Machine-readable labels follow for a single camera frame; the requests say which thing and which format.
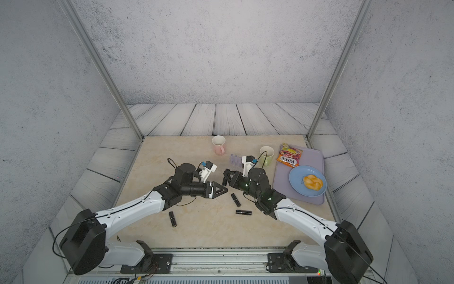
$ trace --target blue plate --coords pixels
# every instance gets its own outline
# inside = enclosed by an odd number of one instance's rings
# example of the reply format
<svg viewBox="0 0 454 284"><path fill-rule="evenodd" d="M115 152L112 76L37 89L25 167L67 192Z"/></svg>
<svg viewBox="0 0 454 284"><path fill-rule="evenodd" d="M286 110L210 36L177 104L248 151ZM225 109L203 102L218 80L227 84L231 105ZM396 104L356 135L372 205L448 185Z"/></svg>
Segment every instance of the blue plate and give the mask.
<svg viewBox="0 0 454 284"><path fill-rule="evenodd" d="M323 181L323 186L321 187L320 190L308 189L304 185L303 178L310 174L313 174L317 178L321 179L321 181ZM308 197L316 197L325 193L326 190L325 177L317 169L312 168L310 166L301 165L293 168L290 171L290 174L288 175L288 179L290 180L290 184L293 187L293 189L296 190L301 195Z"/></svg>

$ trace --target metal base plate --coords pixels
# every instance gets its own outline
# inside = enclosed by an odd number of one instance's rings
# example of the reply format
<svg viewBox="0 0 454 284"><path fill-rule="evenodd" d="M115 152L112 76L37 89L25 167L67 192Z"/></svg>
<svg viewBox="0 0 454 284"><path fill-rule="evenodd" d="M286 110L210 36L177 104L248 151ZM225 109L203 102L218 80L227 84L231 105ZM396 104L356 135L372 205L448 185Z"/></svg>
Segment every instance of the metal base plate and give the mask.
<svg viewBox="0 0 454 284"><path fill-rule="evenodd" d="M271 273L318 273L319 269L310 266L299 266L289 268L290 261L286 260L284 254L268 254L267 271Z"/></svg>
<svg viewBox="0 0 454 284"><path fill-rule="evenodd" d="M172 265L172 254L153 254L152 256L145 256L136 266L123 265L120 273L123 274L140 274L140 273L153 273L153 274L167 274L170 273Z"/></svg>

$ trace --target pink mug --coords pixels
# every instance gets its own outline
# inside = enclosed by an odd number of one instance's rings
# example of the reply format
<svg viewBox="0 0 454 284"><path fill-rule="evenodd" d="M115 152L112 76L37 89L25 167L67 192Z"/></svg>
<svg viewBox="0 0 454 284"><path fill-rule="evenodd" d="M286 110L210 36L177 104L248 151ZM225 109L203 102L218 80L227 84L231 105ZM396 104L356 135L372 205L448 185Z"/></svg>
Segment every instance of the pink mug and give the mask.
<svg viewBox="0 0 454 284"><path fill-rule="evenodd" d="M216 153L216 155L222 156L225 154L226 149L224 147L224 144L226 142L226 139L224 136L221 135L214 136L213 139L211 139L211 142L214 145L214 152Z"/></svg>

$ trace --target gray wooden plank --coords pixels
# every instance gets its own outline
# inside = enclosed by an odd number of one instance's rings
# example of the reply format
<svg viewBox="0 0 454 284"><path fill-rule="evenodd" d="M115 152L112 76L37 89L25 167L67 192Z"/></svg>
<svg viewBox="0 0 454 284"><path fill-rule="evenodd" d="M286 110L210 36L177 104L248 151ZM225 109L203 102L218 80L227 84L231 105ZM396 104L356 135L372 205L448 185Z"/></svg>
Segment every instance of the gray wooden plank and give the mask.
<svg viewBox="0 0 454 284"><path fill-rule="evenodd" d="M390 260L388 262L385 280L388 284L418 284L416 273L395 236L391 246Z"/></svg>
<svg viewBox="0 0 454 284"><path fill-rule="evenodd" d="M257 104L279 135L306 134L308 129L277 104Z"/></svg>
<svg viewBox="0 0 454 284"><path fill-rule="evenodd" d="M180 135L194 110L195 104L177 104L151 131L150 136Z"/></svg>
<svg viewBox="0 0 454 284"><path fill-rule="evenodd" d="M334 191L334 200L343 219L358 227L374 202L360 175Z"/></svg>
<svg viewBox="0 0 454 284"><path fill-rule="evenodd" d="M347 149L337 135L314 135L311 143L314 149L323 153L325 158L347 153Z"/></svg>
<svg viewBox="0 0 454 284"><path fill-rule="evenodd" d="M121 181L135 155L135 151L98 148L87 169Z"/></svg>
<svg viewBox="0 0 454 284"><path fill-rule="evenodd" d="M67 200L63 204L60 211L57 213L57 216L50 224L50 228L52 229L52 233L56 236L61 230L68 227L74 221L76 215L80 212L85 210L79 203L72 196L68 196ZM57 237L57 244L55 245L55 250L59 251L58 244L64 237L64 232L61 233ZM68 263L66 259L63 259L64 264L66 265L66 269L69 271L71 269L71 265Z"/></svg>
<svg viewBox="0 0 454 284"><path fill-rule="evenodd" d="M376 203L372 205L358 232L374 256L371 267L384 277L390 256L393 233Z"/></svg>
<svg viewBox="0 0 454 284"><path fill-rule="evenodd" d="M332 191L335 191L359 175L348 154L327 158L324 162L326 181Z"/></svg>
<svg viewBox="0 0 454 284"><path fill-rule="evenodd" d="M61 257L52 252L53 242L46 228L23 267L24 284L63 283L67 271Z"/></svg>
<svg viewBox="0 0 454 284"><path fill-rule="evenodd" d="M109 209L117 196L120 183L90 170L85 170L71 195L92 212Z"/></svg>
<svg viewBox="0 0 454 284"><path fill-rule="evenodd" d="M256 104L237 104L247 135L279 135Z"/></svg>
<svg viewBox="0 0 454 284"><path fill-rule="evenodd" d="M131 127L110 129L101 142L100 147L136 150L139 139Z"/></svg>
<svg viewBox="0 0 454 284"><path fill-rule="evenodd" d="M129 107L129 111L134 119L137 119L141 115L143 115L147 110L152 108L154 105L150 104L139 104L139 105L132 105ZM113 128L122 128L122 127L130 127L129 122L126 120L123 112L120 111L113 121L112 125L110 126L111 129Z"/></svg>
<svg viewBox="0 0 454 284"><path fill-rule="evenodd" d="M246 135L237 105L216 104L214 135Z"/></svg>
<svg viewBox="0 0 454 284"><path fill-rule="evenodd" d="M291 116L293 116L298 122L300 122L304 127L309 129L311 127L312 121L314 120L315 112L318 108L313 103L283 103L278 104ZM315 134L336 134L331 122L328 120L326 115L322 117L318 123Z"/></svg>
<svg viewBox="0 0 454 284"><path fill-rule="evenodd" d="M147 110L142 116L136 119L136 123L143 135L149 135L150 132L166 117L174 108L175 104L155 105Z"/></svg>
<svg viewBox="0 0 454 284"><path fill-rule="evenodd" d="M215 109L215 104L197 104L181 135L211 136L213 134Z"/></svg>

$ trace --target purple tray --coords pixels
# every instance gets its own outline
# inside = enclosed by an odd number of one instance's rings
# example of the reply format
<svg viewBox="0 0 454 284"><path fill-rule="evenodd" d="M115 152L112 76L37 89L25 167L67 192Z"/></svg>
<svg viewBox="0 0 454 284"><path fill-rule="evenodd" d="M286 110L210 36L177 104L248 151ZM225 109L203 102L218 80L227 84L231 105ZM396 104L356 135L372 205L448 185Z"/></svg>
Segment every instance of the purple tray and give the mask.
<svg viewBox="0 0 454 284"><path fill-rule="evenodd" d="M313 150L296 145L290 146L303 151L303 153L301 154L300 165L311 166L319 170L323 175L325 174L323 166L323 154L319 150ZM273 188L278 192L284 194L288 198L294 198L296 200L302 200L317 205L323 204L325 202L324 194L316 197L307 197L299 194L296 190L293 189L288 179L288 175L290 174L290 171L292 169L292 167L277 162L276 172L274 174Z"/></svg>

